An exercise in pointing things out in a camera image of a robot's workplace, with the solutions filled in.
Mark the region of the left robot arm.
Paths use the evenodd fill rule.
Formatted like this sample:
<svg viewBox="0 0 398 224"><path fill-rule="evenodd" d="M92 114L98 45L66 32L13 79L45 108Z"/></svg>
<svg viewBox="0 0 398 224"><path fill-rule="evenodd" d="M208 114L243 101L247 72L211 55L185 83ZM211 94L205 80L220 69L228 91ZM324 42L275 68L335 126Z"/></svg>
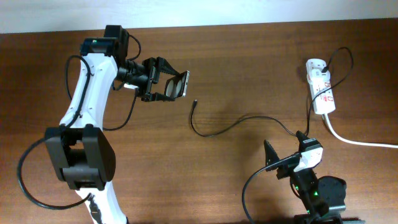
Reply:
<svg viewBox="0 0 398 224"><path fill-rule="evenodd" d="M116 155L103 132L111 85L119 81L145 102L175 101L187 91L188 71L176 71L162 57L142 64L127 58L130 35L108 25L101 38L80 47L80 76L70 106L57 128L47 128L45 144L59 180L82 199L94 223L128 223L114 191Z"/></svg>

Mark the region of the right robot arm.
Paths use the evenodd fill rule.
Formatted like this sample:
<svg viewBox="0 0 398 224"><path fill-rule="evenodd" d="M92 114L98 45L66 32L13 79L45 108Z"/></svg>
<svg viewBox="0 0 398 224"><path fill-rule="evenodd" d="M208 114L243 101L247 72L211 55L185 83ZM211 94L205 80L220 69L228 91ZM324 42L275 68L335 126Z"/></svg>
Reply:
<svg viewBox="0 0 398 224"><path fill-rule="evenodd" d="M343 223L341 213L346 210L346 182L333 176L317 178L313 170L322 161L323 146L315 138L296 132L298 151L279 158L269 141L264 141L266 171L276 170L276 177L289 178L302 201L306 215L296 215L297 223Z"/></svg>

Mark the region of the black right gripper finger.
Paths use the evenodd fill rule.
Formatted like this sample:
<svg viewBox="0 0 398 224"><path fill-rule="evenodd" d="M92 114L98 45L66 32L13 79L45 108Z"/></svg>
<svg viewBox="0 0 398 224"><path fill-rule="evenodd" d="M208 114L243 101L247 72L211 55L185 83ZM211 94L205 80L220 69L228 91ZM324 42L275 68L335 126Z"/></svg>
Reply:
<svg viewBox="0 0 398 224"><path fill-rule="evenodd" d="M297 137L299 141L299 146L308 146L308 144L311 142L311 139L308 138L303 132L297 131L295 133L295 136Z"/></svg>
<svg viewBox="0 0 398 224"><path fill-rule="evenodd" d="M278 162L280 161L277 153L267 140L264 141L264 149L266 155L266 170L275 170L278 168Z"/></svg>

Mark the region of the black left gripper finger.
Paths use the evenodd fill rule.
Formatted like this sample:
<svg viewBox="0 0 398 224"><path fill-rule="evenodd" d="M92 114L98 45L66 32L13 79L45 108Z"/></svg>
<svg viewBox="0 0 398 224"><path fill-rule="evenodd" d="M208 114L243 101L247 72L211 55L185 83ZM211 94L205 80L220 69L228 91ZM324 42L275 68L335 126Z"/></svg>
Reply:
<svg viewBox="0 0 398 224"><path fill-rule="evenodd" d="M152 101L175 101L174 98L160 94L160 93L149 93L147 95L144 95L141 98L142 101L144 102L152 102Z"/></svg>
<svg viewBox="0 0 398 224"><path fill-rule="evenodd" d="M160 73L166 73L169 75L179 76L180 73L176 71L168 61L162 57L156 58L156 74L159 76Z"/></svg>

